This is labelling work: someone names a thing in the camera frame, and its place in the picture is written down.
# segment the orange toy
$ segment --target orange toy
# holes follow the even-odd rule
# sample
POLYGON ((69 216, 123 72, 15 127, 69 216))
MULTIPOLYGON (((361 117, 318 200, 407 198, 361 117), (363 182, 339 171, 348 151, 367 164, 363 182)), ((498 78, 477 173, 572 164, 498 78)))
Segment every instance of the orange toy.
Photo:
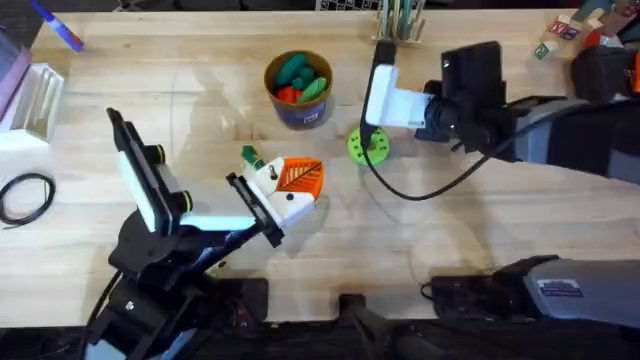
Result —
POLYGON ((631 75, 631 88, 633 92, 640 93, 640 53, 636 54, 636 65, 634 73, 631 75))
POLYGON ((276 191, 308 192, 315 200, 322 190, 324 168, 314 158, 286 158, 276 191))

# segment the purple box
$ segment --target purple box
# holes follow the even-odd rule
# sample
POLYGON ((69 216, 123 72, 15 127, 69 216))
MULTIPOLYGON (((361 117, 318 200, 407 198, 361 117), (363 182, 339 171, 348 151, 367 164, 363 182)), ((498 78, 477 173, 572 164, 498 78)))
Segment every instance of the purple box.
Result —
POLYGON ((0 30, 0 121, 30 64, 29 50, 0 30))

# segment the sticker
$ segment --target sticker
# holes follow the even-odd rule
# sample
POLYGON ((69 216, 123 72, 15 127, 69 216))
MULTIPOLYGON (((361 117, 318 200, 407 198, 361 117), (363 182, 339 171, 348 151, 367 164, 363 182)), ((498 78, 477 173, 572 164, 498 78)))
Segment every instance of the sticker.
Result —
POLYGON ((546 47, 544 44, 540 44, 535 51, 535 56, 538 58, 538 60, 542 60, 545 56, 547 56, 547 54, 549 54, 549 48, 546 47))
POLYGON ((304 123, 308 124, 308 123, 310 123, 312 121, 316 121, 316 120, 318 120, 318 113, 315 113, 313 115, 309 115, 309 116, 305 117, 304 118, 304 123))
POLYGON ((537 282, 540 292, 545 296, 584 297, 580 285, 572 279, 545 279, 537 282))
POLYGON ((564 32, 562 32, 562 38, 565 40, 573 40, 578 36, 580 30, 574 28, 566 28, 564 32))
POLYGON ((549 32, 560 35, 568 26, 569 24, 565 24, 561 21, 554 21, 553 24, 549 25, 549 32))

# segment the orange object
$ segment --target orange object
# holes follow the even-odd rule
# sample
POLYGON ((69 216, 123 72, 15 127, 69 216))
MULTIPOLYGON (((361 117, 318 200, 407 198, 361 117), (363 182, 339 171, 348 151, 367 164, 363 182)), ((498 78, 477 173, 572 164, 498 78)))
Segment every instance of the orange object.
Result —
POLYGON ((602 35, 602 32, 600 31, 600 29, 593 30, 591 34, 587 35, 587 37, 584 39, 584 47, 588 48, 588 47, 600 45, 601 35, 602 35))
POLYGON ((324 168, 314 158, 286 158, 276 191, 308 192, 318 199, 322 190, 324 168))
POLYGON ((291 86, 278 90, 276 97, 286 103, 296 103, 296 91, 291 86))
POLYGON ((631 75, 631 88, 633 92, 640 93, 640 53, 636 54, 635 71, 631 75))

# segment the black cable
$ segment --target black cable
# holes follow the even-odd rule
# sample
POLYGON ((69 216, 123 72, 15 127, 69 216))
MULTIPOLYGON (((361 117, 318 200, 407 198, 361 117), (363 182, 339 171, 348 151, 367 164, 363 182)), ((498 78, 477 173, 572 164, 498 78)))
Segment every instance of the black cable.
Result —
MULTIPOLYGON (((367 166, 369 166, 369 169, 371 169, 371 172, 373 173, 373 175, 378 179, 378 181, 380 181, 380 183, 382 183, 382 185, 384 185, 385 188, 387 188, 387 190, 392 192, 394 195, 396 195, 396 196, 398 196, 398 197, 400 197, 402 199, 409 200, 409 201, 429 200, 429 199, 432 199, 434 197, 437 197, 437 196, 440 196, 440 195, 444 194, 445 192, 453 189, 458 184, 460 184, 461 182, 466 180, 469 176, 471 176, 471 174, 476 172, 482 165, 484 165, 492 157, 495 157, 495 156, 499 155, 501 152, 503 152, 507 148, 509 148, 509 146, 511 146, 511 144, 513 144, 513 142, 515 142, 516 139, 519 138, 520 136, 525 135, 525 134, 529 133, 530 131, 535 130, 535 129, 539 128, 540 126, 545 125, 545 124, 547 124, 547 123, 549 123, 551 121, 554 121, 554 120, 558 119, 561 116, 564 116, 564 115, 567 115, 567 114, 570 114, 570 113, 574 113, 574 112, 578 112, 578 111, 592 110, 593 108, 598 107, 598 106, 602 106, 602 105, 603 104, 599 104, 599 103, 592 103, 592 104, 580 103, 578 105, 570 106, 570 107, 567 107, 567 108, 562 109, 560 111, 556 111, 554 113, 551 113, 550 115, 547 115, 546 117, 544 117, 542 119, 539 119, 538 121, 536 121, 534 123, 526 125, 525 127, 523 127, 520 130, 516 131, 513 135, 511 135, 511 137, 509 137, 508 139, 506 139, 505 141, 500 143, 498 146, 493 148, 491 151, 489 151, 486 154, 484 154, 484 156, 482 156, 482 158, 480 158, 480 160, 478 160, 476 163, 471 165, 470 168, 468 168, 465 172, 463 172, 457 178, 453 179, 450 183, 446 184, 445 186, 441 187, 438 190, 432 191, 432 192, 430 192, 430 193, 428 193, 426 195, 422 195, 422 196, 406 195, 406 194, 403 194, 403 193, 399 192, 395 188, 393 188, 393 186, 391 186, 380 175, 380 173, 378 173, 378 171, 375 169, 373 164, 371 164, 371 160, 369 160, 369 155, 367 154, 367 151, 363 151, 362 153, 364 154, 364 159, 367 162, 367 166)), ((363 125, 364 124, 361 121, 360 122, 360 133, 361 134, 363 133, 363 125)), ((369 141, 370 141, 370 138, 365 139, 364 137, 360 137, 360 145, 362 146, 363 149, 367 149, 368 148, 369 141)))
POLYGON ((113 274, 113 277, 111 278, 111 280, 109 280, 109 283, 102 291, 102 294, 100 294, 100 297, 96 302, 96 305, 93 307, 93 310, 91 311, 91 315, 89 315, 89 320, 87 321, 87 325, 82 330, 82 337, 80 337, 80 343, 78 344, 78 354, 76 356, 78 360, 84 360, 85 348, 87 347, 87 341, 89 338, 89 326, 91 326, 93 322, 96 320, 96 318, 98 317, 98 312, 100 312, 100 309, 102 309, 102 305, 104 304, 104 301, 107 299, 107 296, 109 296, 109 294, 111 293, 111 290, 113 290, 113 287, 116 285, 116 282, 118 282, 118 280, 120 279, 121 274, 122 273, 119 270, 116 271, 115 274, 113 274))
POLYGON ((433 296, 431 296, 431 294, 427 294, 426 292, 424 292, 425 289, 430 289, 430 288, 431 288, 431 283, 422 284, 420 286, 420 295, 422 295, 423 298, 433 302, 433 296))
POLYGON ((58 354, 62 354, 65 351, 69 350, 69 348, 71 348, 71 344, 64 345, 63 347, 61 347, 61 348, 59 348, 57 350, 50 351, 48 353, 44 353, 44 354, 38 355, 38 356, 32 356, 32 357, 26 357, 26 358, 9 358, 9 359, 6 359, 6 360, 41 360, 41 359, 48 358, 50 356, 55 356, 55 355, 58 355, 58 354))
POLYGON ((35 221, 36 219, 38 219, 40 216, 42 216, 42 214, 44 214, 49 209, 49 207, 53 203, 53 197, 54 197, 55 193, 56 193, 56 183, 53 181, 52 178, 47 177, 47 176, 42 175, 42 174, 37 174, 37 173, 22 174, 22 175, 16 177, 15 179, 9 181, 2 188, 2 190, 0 190, 0 221, 2 221, 3 223, 9 225, 9 227, 4 228, 4 230, 14 229, 14 228, 17 228, 17 227, 20 227, 20 226, 24 226, 24 225, 27 225, 27 224, 35 221), (4 197, 5 197, 5 195, 9 192, 9 190, 11 190, 13 187, 18 185, 19 183, 21 183, 23 181, 26 181, 26 180, 33 180, 33 179, 42 180, 47 185, 49 185, 49 195, 46 196, 44 204, 42 204, 42 206, 40 206, 32 214, 27 215, 25 217, 22 217, 22 218, 11 218, 11 217, 9 217, 6 214, 5 207, 4 207, 4 197))

